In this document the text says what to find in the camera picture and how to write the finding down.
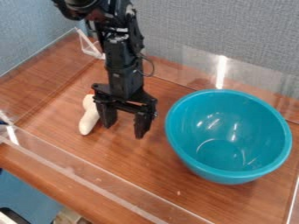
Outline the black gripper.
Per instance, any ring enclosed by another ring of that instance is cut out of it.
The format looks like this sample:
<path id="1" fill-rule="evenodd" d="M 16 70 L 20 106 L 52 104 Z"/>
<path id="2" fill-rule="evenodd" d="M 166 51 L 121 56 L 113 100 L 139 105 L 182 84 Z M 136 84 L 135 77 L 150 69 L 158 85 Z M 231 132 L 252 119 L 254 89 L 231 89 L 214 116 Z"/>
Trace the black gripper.
<path id="1" fill-rule="evenodd" d="M 143 54 L 143 44 L 115 36 L 103 41 L 107 56 L 108 83 L 95 83 L 95 103 L 100 121 L 108 129 L 117 120 L 117 110 L 135 114 L 135 138 L 141 139 L 151 129 L 158 100 L 144 90 L 143 62 L 152 61 Z"/>

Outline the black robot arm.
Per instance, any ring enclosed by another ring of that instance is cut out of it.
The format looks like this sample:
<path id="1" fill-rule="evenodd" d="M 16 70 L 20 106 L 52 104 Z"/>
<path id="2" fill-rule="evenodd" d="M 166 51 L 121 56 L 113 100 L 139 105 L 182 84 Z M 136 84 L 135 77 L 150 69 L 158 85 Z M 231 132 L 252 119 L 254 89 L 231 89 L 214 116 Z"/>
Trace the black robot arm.
<path id="1" fill-rule="evenodd" d="M 104 127 L 117 121 L 117 112 L 135 115 L 135 137 L 143 138 L 156 118 L 156 103 L 144 91 L 144 36 L 131 0 L 51 0 L 61 15 L 93 23 L 103 53 L 108 83 L 95 83 L 93 104 Z"/>

